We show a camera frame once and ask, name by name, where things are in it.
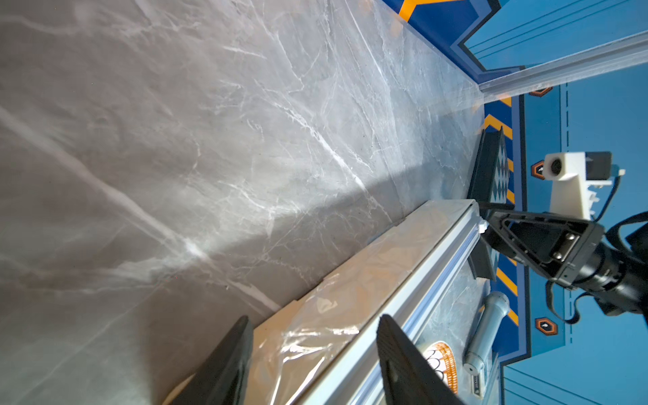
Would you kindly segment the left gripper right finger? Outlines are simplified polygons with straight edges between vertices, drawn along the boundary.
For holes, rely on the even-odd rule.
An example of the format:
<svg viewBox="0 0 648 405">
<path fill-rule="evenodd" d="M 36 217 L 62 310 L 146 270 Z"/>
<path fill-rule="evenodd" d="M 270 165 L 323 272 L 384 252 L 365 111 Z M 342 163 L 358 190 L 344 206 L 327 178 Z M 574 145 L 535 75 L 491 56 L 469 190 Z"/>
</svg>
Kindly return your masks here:
<svg viewBox="0 0 648 405">
<path fill-rule="evenodd" d="M 388 405 L 462 402 L 390 315 L 380 317 L 376 345 Z"/>
</svg>

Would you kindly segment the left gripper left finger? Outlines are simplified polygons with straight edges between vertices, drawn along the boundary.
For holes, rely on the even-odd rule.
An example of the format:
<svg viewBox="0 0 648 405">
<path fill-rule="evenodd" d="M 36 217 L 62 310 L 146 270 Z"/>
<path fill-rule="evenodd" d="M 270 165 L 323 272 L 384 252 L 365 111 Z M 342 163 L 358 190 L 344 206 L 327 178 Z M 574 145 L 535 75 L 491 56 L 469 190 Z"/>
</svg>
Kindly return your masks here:
<svg viewBox="0 0 648 405">
<path fill-rule="evenodd" d="M 252 349 L 253 328 L 243 316 L 170 404 L 243 404 Z"/>
</svg>

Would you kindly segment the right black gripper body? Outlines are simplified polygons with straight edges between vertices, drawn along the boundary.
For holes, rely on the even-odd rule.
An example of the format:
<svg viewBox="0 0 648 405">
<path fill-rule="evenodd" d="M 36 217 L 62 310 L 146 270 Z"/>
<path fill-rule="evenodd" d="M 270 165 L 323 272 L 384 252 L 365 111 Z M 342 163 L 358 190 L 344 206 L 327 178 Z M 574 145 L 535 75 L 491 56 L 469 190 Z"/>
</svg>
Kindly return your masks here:
<svg viewBox="0 0 648 405">
<path fill-rule="evenodd" d="M 484 241 L 500 254 L 560 286 L 594 275 L 604 228 L 585 219 L 508 209 L 486 209 Z"/>
</svg>

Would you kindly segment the patterned plate orange rim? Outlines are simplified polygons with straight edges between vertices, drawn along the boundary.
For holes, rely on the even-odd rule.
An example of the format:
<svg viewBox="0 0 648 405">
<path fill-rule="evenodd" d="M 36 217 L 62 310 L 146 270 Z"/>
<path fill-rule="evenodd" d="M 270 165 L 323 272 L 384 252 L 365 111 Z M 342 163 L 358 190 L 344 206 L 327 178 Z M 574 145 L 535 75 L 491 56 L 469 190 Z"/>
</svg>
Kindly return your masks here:
<svg viewBox="0 0 648 405">
<path fill-rule="evenodd" d="M 437 376 L 454 393 L 458 393 L 457 361 L 452 348 L 443 341 L 418 346 L 424 358 Z"/>
</svg>

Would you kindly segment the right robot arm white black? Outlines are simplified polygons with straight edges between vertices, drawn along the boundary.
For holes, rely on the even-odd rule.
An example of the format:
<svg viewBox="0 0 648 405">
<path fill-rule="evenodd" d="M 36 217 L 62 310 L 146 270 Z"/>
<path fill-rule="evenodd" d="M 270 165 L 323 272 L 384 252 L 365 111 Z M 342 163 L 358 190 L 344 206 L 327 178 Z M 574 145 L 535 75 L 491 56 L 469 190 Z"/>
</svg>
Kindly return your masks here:
<svg viewBox="0 0 648 405">
<path fill-rule="evenodd" d="M 481 204 L 489 227 L 484 241 L 546 279 L 549 309 L 554 287 L 582 290 L 610 317 L 647 314 L 647 214 L 604 229 L 598 222 L 560 214 Z"/>
</svg>

